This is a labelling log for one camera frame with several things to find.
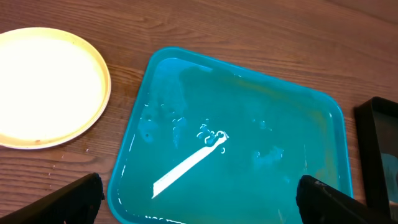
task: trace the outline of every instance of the water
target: water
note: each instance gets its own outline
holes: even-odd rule
[[[119,181],[118,202],[128,214],[177,223],[301,223],[295,195],[303,174],[338,188],[326,108],[241,75],[183,65],[171,58],[155,71]],[[228,138],[213,149],[218,131]],[[160,180],[169,184],[159,192]]]

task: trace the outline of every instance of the wooden table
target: wooden table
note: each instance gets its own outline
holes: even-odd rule
[[[107,109],[80,137],[37,151],[0,148],[0,216],[90,172],[107,187],[147,62],[170,45],[331,95],[364,202],[353,107],[372,96],[398,101],[397,9],[396,0],[0,0],[0,32],[72,32],[102,53],[112,77]],[[117,223],[106,202],[96,223]]]

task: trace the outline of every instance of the black object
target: black object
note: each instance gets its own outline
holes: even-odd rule
[[[398,221],[398,104],[374,97],[354,113],[366,203]]]
[[[296,202],[304,224],[396,224],[309,175],[298,183]]]
[[[0,224],[92,224],[102,200],[101,178],[92,173],[0,218]]]

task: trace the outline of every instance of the tray rim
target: tray rim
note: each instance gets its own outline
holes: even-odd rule
[[[213,62],[222,63],[223,65],[226,65],[228,67],[233,67],[235,69],[247,70],[247,71],[249,71],[251,73],[262,75],[264,78],[268,78],[268,79],[273,80],[275,82],[282,82],[282,83],[285,83],[286,85],[292,85],[292,86],[294,86],[296,88],[301,88],[303,90],[308,90],[310,92],[316,93],[317,95],[319,95],[322,98],[327,99],[334,107],[336,107],[338,109],[338,113],[341,116],[340,124],[341,124],[341,127],[342,127],[342,132],[343,132],[342,136],[343,136],[343,142],[344,142],[344,149],[341,149],[341,150],[344,151],[345,158],[346,158],[346,160],[344,162],[345,162],[345,165],[347,166],[347,176],[348,176],[348,184],[349,184],[349,189],[348,189],[349,192],[346,192],[346,193],[348,193],[349,197],[351,197],[351,198],[354,197],[353,183],[352,183],[352,176],[351,176],[351,166],[350,166],[350,163],[349,163],[349,154],[348,154],[348,147],[347,147],[347,137],[346,137],[345,122],[344,122],[344,114],[343,114],[343,111],[341,110],[341,107],[339,106],[339,104],[331,96],[327,95],[326,93],[320,92],[318,90],[314,90],[312,88],[309,88],[309,87],[305,87],[305,86],[302,86],[302,85],[299,85],[299,84],[296,84],[296,83],[292,83],[292,82],[289,82],[289,81],[286,81],[286,80],[282,80],[280,78],[276,78],[276,77],[273,77],[273,76],[270,76],[270,75],[267,75],[267,74],[264,74],[264,73],[261,73],[261,72],[257,72],[257,71],[254,71],[254,70],[251,70],[251,69],[248,69],[248,68],[240,67],[238,65],[234,65],[234,64],[229,63],[229,62],[224,62],[222,60],[219,60],[219,59],[216,59],[216,58],[213,58],[213,57],[210,57],[210,56],[206,56],[206,55],[203,55],[203,54],[200,54],[200,53],[197,53],[197,52],[193,52],[191,50],[183,49],[181,47],[170,46],[170,47],[164,47],[164,48],[161,48],[159,50],[156,50],[152,54],[152,56],[150,57],[150,60],[149,60],[149,62],[147,64],[146,68],[149,68],[152,64],[154,64],[156,58],[159,55],[161,55],[161,54],[163,54],[164,52],[167,52],[167,51],[180,51],[180,52],[184,52],[186,54],[194,55],[196,57],[205,58],[206,60],[211,60]],[[125,218],[123,218],[119,214],[119,212],[115,209],[115,207],[114,207],[114,205],[112,203],[113,199],[112,199],[112,193],[111,192],[113,191],[116,170],[119,167],[119,163],[120,163],[120,160],[121,160],[121,154],[123,153],[123,149],[126,147],[126,144],[128,144],[126,142],[127,139],[129,139],[128,135],[127,135],[127,130],[130,129],[132,123],[134,122],[133,121],[133,114],[134,114],[134,112],[137,111],[137,107],[136,107],[137,99],[141,98],[141,96],[145,94],[142,87],[146,86],[148,80],[151,78],[147,74],[148,74],[148,69],[146,69],[146,71],[144,73],[144,77],[143,77],[143,79],[141,81],[140,89],[138,91],[138,94],[137,94],[137,97],[136,97],[136,101],[134,102],[134,106],[133,106],[133,109],[132,109],[132,112],[131,112],[131,115],[130,115],[130,118],[129,118],[129,122],[128,122],[127,127],[126,127],[126,132],[124,133],[123,140],[122,140],[122,143],[121,143],[121,147],[120,147],[120,150],[119,150],[119,154],[118,154],[118,156],[116,158],[116,162],[115,162],[115,165],[114,165],[114,168],[113,168],[113,171],[112,171],[112,174],[111,174],[111,178],[110,178],[109,184],[108,184],[108,190],[107,190],[107,196],[106,196],[107,197],[107,201],[108,201],[108,206],[109,206],[109,209],[111,210],[111,213],[121,223],[138,224],[138,223],[133,223],[133,222],[130,222],[130,221],[126,220]]]

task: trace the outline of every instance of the blue plastic tray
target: blue plastic tray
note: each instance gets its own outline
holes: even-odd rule
[[[108,203],[122,223],[301,223],[303,174],[353,196],[331,97],[170,47],[148,64]]]

